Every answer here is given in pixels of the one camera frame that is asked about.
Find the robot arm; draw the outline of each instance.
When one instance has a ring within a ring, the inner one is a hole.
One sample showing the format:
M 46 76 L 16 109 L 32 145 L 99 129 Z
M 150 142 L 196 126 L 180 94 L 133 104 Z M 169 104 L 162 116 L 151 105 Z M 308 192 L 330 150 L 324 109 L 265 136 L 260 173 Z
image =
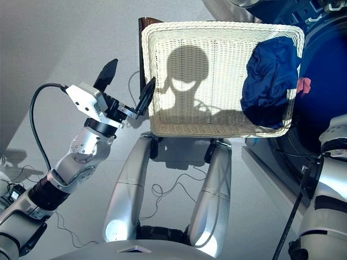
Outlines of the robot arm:
M 115 132 L 127 116 L 143 115 L 155 88 L 153 78 L 144 88 L 137 108 L 130 108 L 104 93 L 111 83 L 117 60 L 109 62 L 94 87 L 72 85 L 66 93 L 88 118 L 67 154 L 33 188 L 25 191 L 0 215 L 0 259 L 26 255 L 47 228 L 46 220 L 104 161 Z
M 299 239 L 290 243 L 296 259 L 346 259 L 347 256 L 347 114 L 333 118 L 320 136 L 322 156 L 310 167 L 316 189 L 304 214 Z

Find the washing machine drum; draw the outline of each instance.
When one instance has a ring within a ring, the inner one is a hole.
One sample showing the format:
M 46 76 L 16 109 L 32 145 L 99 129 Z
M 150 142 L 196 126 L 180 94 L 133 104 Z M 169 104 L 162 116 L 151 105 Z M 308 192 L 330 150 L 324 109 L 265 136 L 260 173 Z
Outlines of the washing machine drum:
M 295 99 L 293 127 L 300 143 L 319 153 L 318 138 L 330 120 L 347 114 L 347 11 L 322 18 L 307 32 L 300 77 L 311 79 L 311 90 Z
M 238 2 L 255 3 L 247 10 L 265 23 L 303 29 L 305 45 L 300 77 L 311 79 L 311 90 L 306 95 L 298 94 L 295 99 L 290 129 L 294 134 L 279 139 L 296 139 L 289 142 L 296 145 L 295 149 L 282 147 L 283 150 L 319 154 L 320 134 L 332 118 L 347 113 L 347 7 L 342 8 L 340 4 L 336 8 L 338 3 L 329 7 L 332 0 Z

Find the washing machine door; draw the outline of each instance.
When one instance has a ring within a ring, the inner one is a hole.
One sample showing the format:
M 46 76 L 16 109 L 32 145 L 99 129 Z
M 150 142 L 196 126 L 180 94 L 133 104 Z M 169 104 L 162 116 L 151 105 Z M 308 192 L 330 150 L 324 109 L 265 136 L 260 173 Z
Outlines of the washing machine door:
M 347 1 L 289 0 L 258 1 L 247 8 L 264 23 L 299 26 L 305 32 L 300 77 L 311 79 L 311 90 L 298 94 L 292 127 L 286 135 L 260 140 L 248 147 L 288 187 L 296 192 L 301 168 L 309 166 L 312 155 L 320 154 L 319 136 L 335 116 L 347 113 Z M 272 156 L 264 156 L 264 151 Z M 282 150 L 296 155 L 293 157 Z

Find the blue cloth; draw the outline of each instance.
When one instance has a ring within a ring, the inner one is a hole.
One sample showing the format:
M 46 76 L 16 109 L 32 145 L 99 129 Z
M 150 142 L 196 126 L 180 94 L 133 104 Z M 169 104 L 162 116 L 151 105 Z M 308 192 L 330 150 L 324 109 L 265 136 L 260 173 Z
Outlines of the blue cloth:
M 291 38 L 259 43 L 247 64 L 241 107 L 258 126 L 278 129 L 288 106 L 287 90 L 297 87 L 300 58 Z

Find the wicker basket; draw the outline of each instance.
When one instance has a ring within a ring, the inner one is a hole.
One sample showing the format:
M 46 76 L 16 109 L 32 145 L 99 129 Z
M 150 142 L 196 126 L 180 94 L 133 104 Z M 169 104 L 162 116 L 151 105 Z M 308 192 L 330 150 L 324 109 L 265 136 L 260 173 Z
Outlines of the wicker basket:
M 142 32 L 146 81 L 156 77 L 149 108 L 151 130 L 160 137 L 279 137 L 291 123 L 296 90 L 287 92 L 284 126 L 252 124 L 240 100 L 246 65 L 259 42 L 290 37 L 301 57 L 298 27 L 235 22 L 156 23 Z

